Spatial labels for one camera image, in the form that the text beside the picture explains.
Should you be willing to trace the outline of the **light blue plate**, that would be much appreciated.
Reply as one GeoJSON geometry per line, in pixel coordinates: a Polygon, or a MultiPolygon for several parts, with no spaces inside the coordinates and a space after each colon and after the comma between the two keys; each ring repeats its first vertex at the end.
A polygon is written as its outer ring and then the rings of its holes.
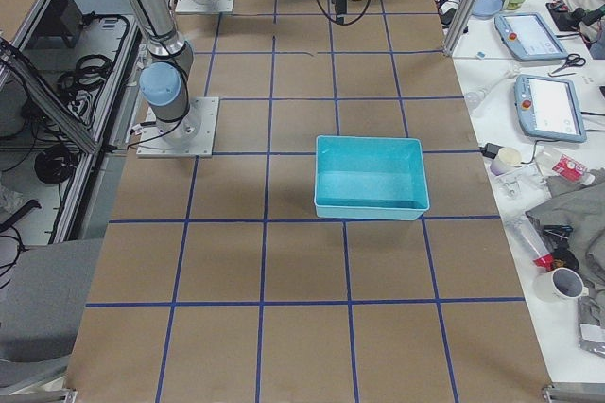
{"type": "Polygon", "coordinates": [[[472,16],[476,19],[488,20],[498,14],[503,7],[503,0],[475,0],[472,16]]]}

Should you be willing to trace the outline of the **turquoise plastic bin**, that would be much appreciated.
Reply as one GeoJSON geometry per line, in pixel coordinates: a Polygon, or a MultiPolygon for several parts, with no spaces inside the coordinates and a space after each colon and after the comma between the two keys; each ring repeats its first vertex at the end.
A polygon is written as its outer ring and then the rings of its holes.
{"type": "Polygon", "coordinates": [[[321,218],[418,219],[430,209],[421,142],[319,136],[314,204],[321,218]]]}

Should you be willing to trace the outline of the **upper blue teach pendant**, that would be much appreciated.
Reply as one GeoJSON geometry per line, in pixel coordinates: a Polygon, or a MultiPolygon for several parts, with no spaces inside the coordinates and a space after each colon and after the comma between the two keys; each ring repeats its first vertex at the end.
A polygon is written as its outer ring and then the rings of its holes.
{"type": "Polygon", "coordinates": [[[555,61],[568,56],[538,13],[497,14],[493,23],[502,43],[518,61],[555,61]]]}

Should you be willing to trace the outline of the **blue teach pendant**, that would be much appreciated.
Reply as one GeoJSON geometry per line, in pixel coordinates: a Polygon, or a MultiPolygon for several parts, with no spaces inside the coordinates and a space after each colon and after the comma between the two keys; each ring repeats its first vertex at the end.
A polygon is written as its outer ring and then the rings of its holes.
{"type": "Polygon", "coordinates": [[[525,135],[569,143],[587,140],[571,80],[519,75],[514,83],[514,97],[525,135]]]}
{"type": "Polygon", "coordinates": [[[555,61],[568,56],[538,13],[497,14],[493,23],[502,43],[518,61],[555,61]]]}

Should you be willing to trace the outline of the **lower blue teach pendant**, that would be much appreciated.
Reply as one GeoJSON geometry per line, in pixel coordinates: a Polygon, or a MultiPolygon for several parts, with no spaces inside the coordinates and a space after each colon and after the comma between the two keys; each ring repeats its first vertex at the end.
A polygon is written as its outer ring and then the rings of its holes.
{"type": "Polygon", "coordinates": [[[525,135],[569,143],[587,140],[571,80],[519,75],[514,83],[514,97],[525,135]]]}

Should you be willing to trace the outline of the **black scissors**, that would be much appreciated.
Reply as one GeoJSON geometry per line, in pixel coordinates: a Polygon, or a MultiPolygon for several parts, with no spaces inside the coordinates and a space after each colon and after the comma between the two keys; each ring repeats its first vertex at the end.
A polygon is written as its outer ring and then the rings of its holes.
{"type": "Polygon", "coordinates": [[[586,59],[584,57],[582,57],[580,54],[570,53],[566,57],[563,64],[560,67],[549,72],[548,75],[550,77],[558,77],[560,72],[563,71],[564,69],[568,69],[568,68],[572,68],[572,67],[582,67],[585,64],[586,64],[586,59]]]}

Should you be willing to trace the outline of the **grey cloth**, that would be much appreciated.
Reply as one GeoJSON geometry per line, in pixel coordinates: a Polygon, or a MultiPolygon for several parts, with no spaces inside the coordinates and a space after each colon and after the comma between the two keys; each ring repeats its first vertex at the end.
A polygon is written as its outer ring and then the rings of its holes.
{"type": "Polygon", "coordinates": [[[540,226],[567,225],[571,253],[579,262],[578,274],[590,289],[592,315],[604,321],[604,180],[590,185],[561,177],[547,179],[548,201],[527,211],[540,226]]]}

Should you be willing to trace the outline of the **white mug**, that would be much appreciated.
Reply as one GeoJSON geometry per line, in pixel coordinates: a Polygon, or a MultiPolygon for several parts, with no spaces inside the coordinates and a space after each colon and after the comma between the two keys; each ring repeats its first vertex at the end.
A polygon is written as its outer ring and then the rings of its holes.
{"type": "Polygon", "coordinates": [[[567,268],[540,274],[533,282],[536,296],[545,302],[576,300],[589,295],[582,278],[567,268]]]}

